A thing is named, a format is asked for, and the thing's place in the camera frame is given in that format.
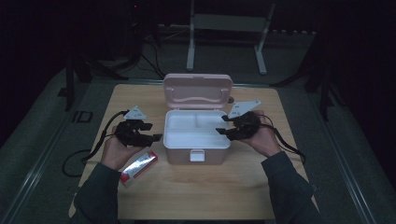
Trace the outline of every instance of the person's left hand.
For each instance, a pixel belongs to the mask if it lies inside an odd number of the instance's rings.
[[[135,153],[142,149],[144,149],[144,147],[125,147],[121,141],[113,135],[105,141],[101,163],[118,171]]]

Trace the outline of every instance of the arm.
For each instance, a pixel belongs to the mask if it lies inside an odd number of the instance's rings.
[[[255,111],[263,124],[268,124],[263,111]],[[261,127],[251,138],[243,139],[258,153],[268,159],[262,168],[268,177],[271,204],[276,222],[283,223],[323,223],[317,208],[312,203],[314,190],[294,169],[289,157],[279,147],[275,134]]]
[[[79,190],[69,223],[118,223],[117,192],[121,169],[142,147],[125,147],[117,137],[105,142],[101,162]]]
[[[324,223],[311,198],[312,186],[294,169],[285,152],[262,162],[277,223]]]

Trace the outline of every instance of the person's right hand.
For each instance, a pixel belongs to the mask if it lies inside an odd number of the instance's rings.
[[[264,111],[255,110],[253,111],[257,116],[260,116],[260,121],[262,124],[268,124],[264,117]],[[260,127],[260,129],[249,139],[239,140],[246,143],[254,148],[258,153],[264,155],[265,157],[274,156],[276,153],[280,152],[280,146],[276,141],[276,136],[274,132],[267,127]]]

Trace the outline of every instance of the lunch box lid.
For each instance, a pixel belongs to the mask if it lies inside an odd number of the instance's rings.
[[[172,108],[223,108],[227,105],[233,81],[219,74],[168,74],[163,90]]]

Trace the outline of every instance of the dark background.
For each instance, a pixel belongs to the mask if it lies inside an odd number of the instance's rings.
[[[1,1],[0,146],[49,80],[64,68],[71,46],[112,59],[136,50],[134,45],[145,32],[152,32],[153,24],[189,24],[189,1],[131,1],[130,10],[123,7],[126,2]],[[257,15],[267,4],[202,0],[196,10]],[[332,82],[394,187],[395,12],[395,4],[384,0],[278,1],[270,27],[318,33],[304,64],[326,62],[332,68]],[[137,28],[125,30],[125,24],[135,21]],[[125,42],[129,36],[132,42]]]

